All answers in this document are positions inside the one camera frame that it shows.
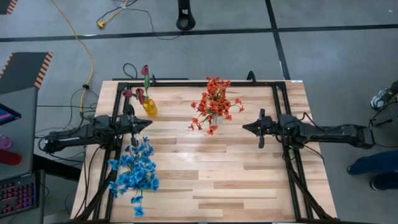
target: yellow vase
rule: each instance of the yellow vase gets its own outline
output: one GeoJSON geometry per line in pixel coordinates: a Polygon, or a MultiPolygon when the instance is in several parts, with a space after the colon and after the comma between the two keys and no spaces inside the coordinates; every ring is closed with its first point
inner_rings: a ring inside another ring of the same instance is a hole
{"type": "Polygon", "coordinates": [[[142,107],[144,108],[144,110],[148,114],[148,116],[156,116],[157,115],[157,107],[156,107],[155,101],[153,101],[152,99],[145,100],[142,107]]]}

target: colorful keyboard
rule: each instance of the colorful keyboard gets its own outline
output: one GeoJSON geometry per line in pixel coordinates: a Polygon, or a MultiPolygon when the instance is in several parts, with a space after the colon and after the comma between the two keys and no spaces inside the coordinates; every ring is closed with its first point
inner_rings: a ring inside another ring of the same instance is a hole
{"type": "Polygon", "coordinates": [[[28,174],[0,182],[0,218],[36,208],[40,183],[37,175],[28,174]]]}

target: orange and black warning stripe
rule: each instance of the orange and black warning stripe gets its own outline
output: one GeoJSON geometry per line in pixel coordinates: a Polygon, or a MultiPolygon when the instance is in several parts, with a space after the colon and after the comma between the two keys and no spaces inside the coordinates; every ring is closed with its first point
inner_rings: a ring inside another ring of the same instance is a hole
{"type": "Polygon", "coordinates": [[[7,15],[10,15],[14,11],[17,6],[17,2],[18,0],[11,0],[10,5],[7,8],[7,15]]]}
{"type": "Polygon", "coordinates": [[[47,73],[47,69],[49,69],[50,66],[50,62],[52,59],[52,56],[54,54],[52,52],[47,53],[47,55],[44,58],[44,62],[42,64],[42,68],[39,71],[39,74],[37,75],[36,81],[35,81],[35,86],[37,88],[40,88],[42,86],[43,80],[44,80],[44,76],[47,73]]]}
{"type": "Polygon", "coordinates": [[[14,54],[11,54],[10,57],[8,58],[8,60],[7,60],[7,62],[6,62],[6,65],[4,66],[3,70],[2,70],[1,73],[0,73],[0,78],[4,75],[4,72],[6,71],[7,65],[8,65],[8,63],[10,62],[10,60],[11,60],[11,58],[12,58],[13,55],[14,55],[14,54]]]}

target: wooden tabletop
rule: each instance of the wooden tabletop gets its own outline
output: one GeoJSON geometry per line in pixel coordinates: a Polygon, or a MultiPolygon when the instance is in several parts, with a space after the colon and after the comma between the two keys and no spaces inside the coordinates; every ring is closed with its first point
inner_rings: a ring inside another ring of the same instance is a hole
{"type": "MultiPolygon", "coordinates": [[[[104,82],[96,115],[111,116],[118,82],[104,82]]],[[[286,82],[293,115],[310,114],[304,85],[286,82]]],[[[131,100],[136,116],[154,122],[141,136],[148,136],[154,146],[152,160],[157,164],[160,188],[157,193],[144,193],[145,216],[134,217],[131,197],[127,192],[113,201],[111,222],[276,222],[295,221],[292,198],[287,181],[282,145],[266,136],[264,149],[258,138],[242,128],[255,122],[261,108],[276,121],[271,87],[229,87],[227,98],[242,99],[245,110],[231,109],[232,121],[223,121],[213,136],[205,129],[188,129],[196,115],[191,102],[200,101],[205,87],[151,87],[150,97],[158,107],[158,116],[150,118],[135,99],[131,100]]],[[[130,136],[124,138],[125,148],[130,136]]],[[[318,144],[310,147],[318,152],[318,144]]],[[[88,146],[86,164],[97,145],[88,146]]],[[[309,191],[331,215],[336,216],[333,199],[322,160],[307,149],[300,150],[309,191]]],[[[104,151],[93,159],[88,198],[97,191],[104,151]]],[[[305,217],[302,194],[297,189],[302,216],[305,217]]],[[[84,172],[81,173],[72,210],[72,218],[85,194],[84,172]]],[[[108,191],[101,203],[99,217],[104,217],[108,191]]]]}

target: computer monitor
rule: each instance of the computer monitor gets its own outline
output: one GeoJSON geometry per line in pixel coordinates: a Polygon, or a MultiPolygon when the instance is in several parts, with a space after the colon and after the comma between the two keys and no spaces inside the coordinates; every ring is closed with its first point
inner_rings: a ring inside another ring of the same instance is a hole
{"type": "Polygon", "coordinates": [[[21,114],[0,103],[0,125],[21,118],[21,114]]]}

